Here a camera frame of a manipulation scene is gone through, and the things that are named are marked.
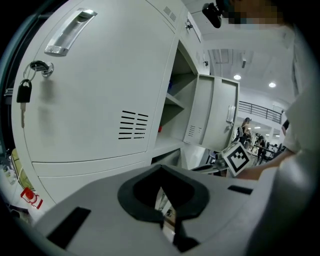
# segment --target cable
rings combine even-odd
[[[14,198],[15,198],[15,194],[16,194],[16,191],[17,191],[17,188],[18,188],[18,184],[19,184],[20,174],[21,174],[21,172],[22,172],[23,169],[24,169],[24,168],[21,167],[20,172],[19,172],[19,175],[18,175],[18,179],[17,179],[17,181],[16,181],[15,189],[14,189],[14,192],[13,192],[13,195],[12,195],[12,198],[11,198],[11,201],[9,202],[8,208],[10,208],[10,206],[11,206],[11,204],[12,204]]]
[[[202,12],[202,10],[195,11],[195,12],[192,12],[192,13],[190,13],[190,14],[196,14],[196,13],[200,13],[200,12]]]

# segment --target locker handle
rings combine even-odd
[[[235,119],[235,113],[236,113],[236,107],[229,105],[226,121],[233,124]]]
[[[66,56],[74,41],[86,25],[97,15],[90,9],[79,8],[55,32],[44,53],[53,56]]]

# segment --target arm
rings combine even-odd
[[[284,128],[284,126],[281,126],[281,130],[282,130],[284,136],[286,136],[286,133],[287,133],[286,128]]]
[[[281,162],[288,158],[293,156],[295,153],[293,153],[290,150],[286,150],[280,155],[278,155],[275,159],[272,159],[271,161],[267,162],[266,164],[258,165],[258,166],[253,166],[250,168],[244,169],[238,176],[238,179],[245,179],[245,180],[258,180],[260,178],[261,173],[271,167],[278,167]]]

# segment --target ceiling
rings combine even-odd
[[[212,0],[182,0],[200,29],[204,47],[209,50],[211,74],[234,79],[241,75],[240,88],[254,89],[292,103],[295,99],[291,79],[294,33],[285,26],[260,29],[255,24],[228,24],[222,18],[215,28],[202,14]],[[276,83],[270,88],[269,83]]]

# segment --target locker door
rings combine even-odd
[[[238,82],[198,74],[184,142],[218,152],[225,149],[232,139],[238,103]]]
[[[193,28],[186,28],[187,25],[192,25]],[[188,55],[191,57],[198,73],[201,73],[201,66],[203,64],[203,44],[200,41],[201,38],[202,36],[196,22],[188,12],[183,20],[183,26],[180,32],[180,41],[188,52]]]
[[[97,14],[88,20],[79,15],[83,9]],[[33,162],[90,161],[147,150],[174,38],[162,19],[144,0],[87,0],[56,21],[34,58],[53,63],[54,71],[50,77],[37,72],[25,112]],[[48,47],[64,48],[72,40],[67,52]]]

